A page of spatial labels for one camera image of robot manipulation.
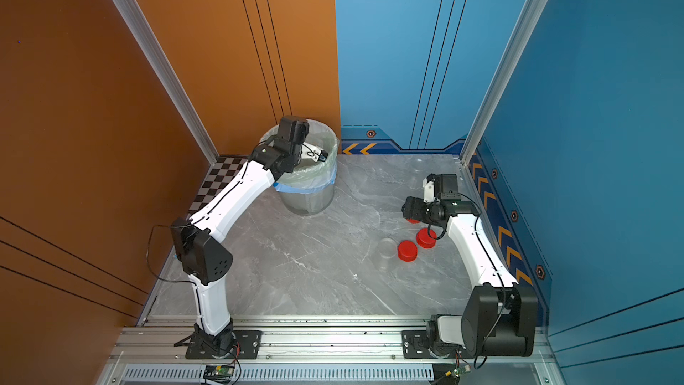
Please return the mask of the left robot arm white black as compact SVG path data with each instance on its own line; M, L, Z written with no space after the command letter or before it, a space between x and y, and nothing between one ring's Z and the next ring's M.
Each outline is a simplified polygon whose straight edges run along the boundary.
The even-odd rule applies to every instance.
M308 133L306 119L282 118L276 133L254 148L240 174L208 205L190 219L178 219L170 226L176 256L194 289L197 319L191 350L204 351L210 358L236 355L226 298L226 275L233 255L223 242L253 201L299 165Z

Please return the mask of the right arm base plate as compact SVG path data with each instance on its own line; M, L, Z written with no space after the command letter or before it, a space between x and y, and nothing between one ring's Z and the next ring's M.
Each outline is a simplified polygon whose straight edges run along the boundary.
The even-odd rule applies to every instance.
M405 359L447 359L468 356L468 351L463 345L443 342L434 331L411 329L402 331L401 335Z

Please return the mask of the red lid of front jar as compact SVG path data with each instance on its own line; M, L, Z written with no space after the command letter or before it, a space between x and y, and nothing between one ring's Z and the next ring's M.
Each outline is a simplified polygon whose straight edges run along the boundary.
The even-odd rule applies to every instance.
M437 234L430 227L424 227L418 231L416 242L424 249L432 249L436 246Z

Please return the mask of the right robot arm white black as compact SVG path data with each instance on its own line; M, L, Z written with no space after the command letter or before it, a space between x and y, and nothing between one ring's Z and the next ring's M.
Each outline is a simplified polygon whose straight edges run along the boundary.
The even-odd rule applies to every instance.
M533 354L538 299L502 262L486 238L482 209L459 189L456 174L430 174L423 195L408 197L406 219L426 225L435 240L451 240L470 278L472 291L459 315L433 315L427 322L427 348L435 358L527 358Z

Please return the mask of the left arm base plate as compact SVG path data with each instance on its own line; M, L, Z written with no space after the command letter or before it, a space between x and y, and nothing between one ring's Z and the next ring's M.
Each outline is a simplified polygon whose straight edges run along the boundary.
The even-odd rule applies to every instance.
M226 351L212 349L197 332L177 344L186 347L185 357L191 360L253 360L258 357L262 335L259 330L234 331L231 345Z

